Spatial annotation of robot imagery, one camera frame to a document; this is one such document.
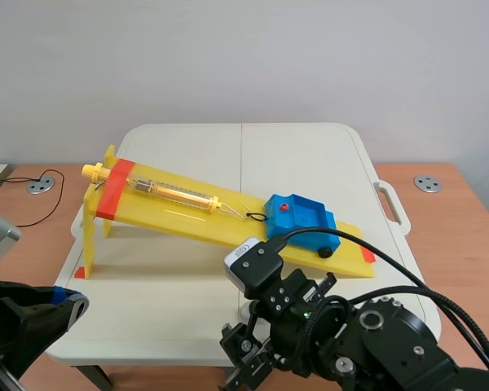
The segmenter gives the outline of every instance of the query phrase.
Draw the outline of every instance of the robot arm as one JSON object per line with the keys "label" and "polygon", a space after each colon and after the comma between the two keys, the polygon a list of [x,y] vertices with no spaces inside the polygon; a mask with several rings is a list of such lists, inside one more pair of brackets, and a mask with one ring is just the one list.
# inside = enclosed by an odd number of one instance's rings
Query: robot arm
{"label": "robot arm", "polygon": [[[249,239],[225,259],[228,278],[251,303],[248,324],[222,330],[220,345],[236,370],[221,390],[256,389],[274,369],[313,373],[348,391],[489,390],[489,371],[458,367],[399,301],[374,301],[379,292],[351,301],[325,297],[336,282],[332,274],[320,285],[299,269],[282,279],[278,252],[284,245],[280,238]],[[418,287],[394,289],[438,295]],[[253,336],[259,318],[270,323],[263,342]]]}
{"label": "robot arm", "polygon": [[[19,238],[0,218],[0,258]],[[23,390],[17,379],[88,307],[86,297],[69,289],[0,281],[0,391]]]}

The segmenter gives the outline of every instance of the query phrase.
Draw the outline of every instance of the red tape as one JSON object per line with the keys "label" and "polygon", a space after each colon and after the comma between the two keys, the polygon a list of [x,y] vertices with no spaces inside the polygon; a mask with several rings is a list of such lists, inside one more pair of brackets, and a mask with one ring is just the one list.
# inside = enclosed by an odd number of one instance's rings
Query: red tape
{"label": "red tape", "polygon": [[124,159],[118,160],[114,167],[112,167],[111,173],[108,175],[105,183],[104,193],[99,201],[98,209],[96,209],[96,216],[106,218],[107,220],[114,220],[121,193],[133,167],[133,161]]}
{"label": "red tape", "polygon": [[373,254],[367,248],[364,248],[364,247],[360,246],[360,249],[362,250],[362,255],[364,256],[364,260],[367,263],[373,263],[376,260],[375,259],[375,254]]}

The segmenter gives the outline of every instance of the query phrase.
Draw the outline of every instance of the table handle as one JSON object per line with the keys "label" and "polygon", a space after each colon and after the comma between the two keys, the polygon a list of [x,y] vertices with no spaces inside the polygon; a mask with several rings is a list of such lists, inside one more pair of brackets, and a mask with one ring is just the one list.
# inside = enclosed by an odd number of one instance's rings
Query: table handle
{"label": "table handle", "polygon": [[397,220],[397,223],[400,225],[400,230],[402,231],[404,236],[408,236],[411,231],[411,222],[400,202],[400,198],[397,195],[397,192],[394,188],[386,181],[379,180],[378,183],[378,191],[380,191],[388,201],[388,205],[391,208],[391,212],[394,215],[394,218]]}

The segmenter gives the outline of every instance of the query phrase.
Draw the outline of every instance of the metal grommet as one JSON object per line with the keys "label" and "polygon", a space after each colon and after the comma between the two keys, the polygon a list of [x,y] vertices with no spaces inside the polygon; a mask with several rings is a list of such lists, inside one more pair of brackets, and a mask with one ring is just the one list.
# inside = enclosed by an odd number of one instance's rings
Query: metal grommet
{"label": "metal grommet", "polygon": [[[368,322],[369,316],[377,317],[377,320],[375,322]],[[384,324],[384,317],[378,311],[374,311],[374,310],[364,311],[359,316],[359,323],[362,327],[364,327],[364,330],[367,330],[369,332],[374,332],[382,328],[382,325]]]}
{"label": "metal grommet", "polygon": [[413,348],[413,353],[416,354],[418,357],[422,357],[425,354],[425,351],[423,347],[415,346]]}
{"label": "metal grommet", "polygon": [[438,193],[442,190],[442,183],[431,175],[419,175],[413,180],[416,187],[428,193]]}
{"label": "metal grommet", "polygon": [[27,185],[27,192],[29,194],[41,194],[50,190],[55,185],[55,179],[44,175],[39,181],[31,181]]}

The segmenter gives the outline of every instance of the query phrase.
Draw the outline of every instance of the power cord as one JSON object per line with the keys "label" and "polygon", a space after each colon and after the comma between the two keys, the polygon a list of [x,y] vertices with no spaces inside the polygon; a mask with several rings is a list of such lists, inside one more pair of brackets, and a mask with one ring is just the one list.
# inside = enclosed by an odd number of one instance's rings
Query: power cord
{"label": "power cord", "polygon": [[8,179],[0,179],[0,185],[3,183],[22,183],[22,182],[30,182],[30,181],[37,181],[39,182],[39,179],[36,178],[26,178],[26,177],[13,177],[13,178],[8,178]]}
{"label": "power cord", "polygon": [[[370,243],[357,238],[356,236],[353,236],[351,234],[348,234],[347,232],[344,231],[339,231],[339,230],[334,230],[331,228],[323,228],[323,227],[307,227],[307,228],[301,228],[298,230],[291,231],[287,234],[281,235],[274,237],[269,240],[269,242],[272,242],[272,245],[275,247],[275,250],[279,252],[282,248],[284,248],[287,244],[290,238],[294,237],[295,235],[300,235],[308,232],[320,232],[320,233],[325,233],[325,234],[330,234],[330,235],[336,235],[340,236],[344,239],[348,239],[354,243],[357,243],[359,246],[366,248],[367,250],[371,251],[372,253],[376,254],[378,257],[389,263],[391,266],[393,266],[396,270],[398,270],[400,273],[408,277],[417,287],[425,289],[427,291],[431,291],[427,285],[425,285],[420,279],[418,279],[413,273],[411,273],[408,269],[405,267],[401,266],[395,259],[390,257],[389,255],[385,254],[375,246],[372,246]],[[460,334],[465,338],[465,340],[468,342],[468,344],[471,346],[471,348],[474,350],[474,352],[480,357],[480,359],[483,361],[483,363],[486,365],[487,368],[489,368],[489,344],[484,344],[483,348],[481,345],[478,344],[477,341],[474,340],[474,338],[469,334],[467,331],[466,327],[460,322],[460,320],[456,317],[456,315],[450,310],[447,306],[445,306],[444,303],[438,303],[437,306],[439,309],[449,318],[449,320],[455,325],[456,329],[460,332]]]}
{"label": "power cord", "polygon": [[59,197],[58,197],[58,200],[56,201],[56,205],[55,207],[49,212],[49,214],[47,214],[44,218],[41,218],[40,220],[38,220],[37,222],[32,222],[30,224],[23,224],[23,225],[16,225],[17,227],[19,228],[25,228],[27,226],[36,226],[37,224],[45,221],[47,218],[49,218],[51,216],[51,214],[53,214],[56,209],[58,208],[59,206],[59,203],[61,202],[62,200],[62,195],[64,194],[64,184],[65,184],[65,175],[63,175],[60,171],[58,171],[57,169],[46,169],[41,175],[40,177],[38,178],[27,178],[27,177],[13,177],[13,178],[8,178],[8,179],[0,179],[0,185],[3,184],[3,183],[22,183],[22,182],[31,182],[31,181],[34,181],[34,182],[40,182],[42,180],[42,177],[45,173],[49,173],[49,172],[52,172],[52,173],[58,173],[59,175],[61,175],[62,177],[62,184],[59,188]]}

